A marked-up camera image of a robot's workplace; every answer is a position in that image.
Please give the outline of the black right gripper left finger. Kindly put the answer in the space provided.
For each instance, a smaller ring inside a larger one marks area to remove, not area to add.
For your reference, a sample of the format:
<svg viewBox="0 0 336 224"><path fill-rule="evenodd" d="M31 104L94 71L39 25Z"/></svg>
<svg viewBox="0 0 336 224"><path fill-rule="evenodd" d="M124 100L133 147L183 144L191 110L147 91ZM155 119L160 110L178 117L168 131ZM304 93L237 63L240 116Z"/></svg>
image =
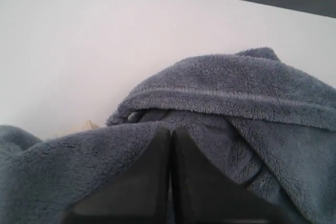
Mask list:
<svg viewBox="0 0 336 224"><path fill-rule="evenodd" d="M135 162L68 208L63 223L166 223L171 133L159 129Z"/></svg>

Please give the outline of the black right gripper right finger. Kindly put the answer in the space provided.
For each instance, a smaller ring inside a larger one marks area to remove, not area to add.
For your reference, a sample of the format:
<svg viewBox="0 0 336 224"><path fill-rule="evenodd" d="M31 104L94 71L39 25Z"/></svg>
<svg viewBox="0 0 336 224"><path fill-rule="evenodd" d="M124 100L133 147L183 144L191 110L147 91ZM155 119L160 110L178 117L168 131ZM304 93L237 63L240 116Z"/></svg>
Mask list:
<svg viewBox="0 0 336 224"><path fill-rule="evenodd" d="M184 128L172 134L171 183L176 223L288 223L279 207L224 175Z"/></svg>

